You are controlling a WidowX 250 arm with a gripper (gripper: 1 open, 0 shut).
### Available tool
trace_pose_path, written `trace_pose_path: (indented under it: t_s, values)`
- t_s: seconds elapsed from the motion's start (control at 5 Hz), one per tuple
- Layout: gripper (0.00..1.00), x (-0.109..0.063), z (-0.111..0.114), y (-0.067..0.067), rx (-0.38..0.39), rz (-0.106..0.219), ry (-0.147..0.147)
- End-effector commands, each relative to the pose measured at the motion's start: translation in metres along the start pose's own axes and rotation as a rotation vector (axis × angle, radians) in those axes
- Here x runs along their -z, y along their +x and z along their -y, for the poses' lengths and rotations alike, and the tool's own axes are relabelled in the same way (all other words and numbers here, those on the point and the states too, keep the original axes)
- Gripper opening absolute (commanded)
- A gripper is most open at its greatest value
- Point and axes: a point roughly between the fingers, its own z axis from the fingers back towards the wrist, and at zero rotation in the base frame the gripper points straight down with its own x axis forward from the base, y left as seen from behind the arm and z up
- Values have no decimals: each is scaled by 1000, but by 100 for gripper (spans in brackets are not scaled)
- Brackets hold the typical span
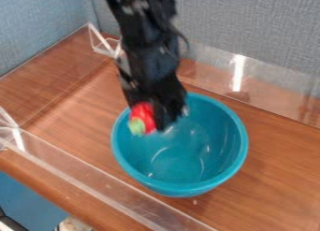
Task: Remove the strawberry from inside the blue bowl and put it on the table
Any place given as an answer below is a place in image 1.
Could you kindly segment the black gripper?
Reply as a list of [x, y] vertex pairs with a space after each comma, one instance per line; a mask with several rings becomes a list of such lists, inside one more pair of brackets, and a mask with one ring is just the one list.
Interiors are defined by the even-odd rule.
[[156, 129], [162, 132], [186, 113], [186, 91], [179, 83], [179, 49], [123, 50], [116, 59], [120, 85], [128, 107], [154, 102]]

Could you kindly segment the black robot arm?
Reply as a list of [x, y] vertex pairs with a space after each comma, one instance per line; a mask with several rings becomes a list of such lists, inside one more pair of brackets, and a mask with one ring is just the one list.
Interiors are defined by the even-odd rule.
[[173, 24], [175, 0], [104, 0], [120, 28], [123, 56], [115, 59], [126, 102], [148, 102], [159, 131], [182, 116], [179, 40]]

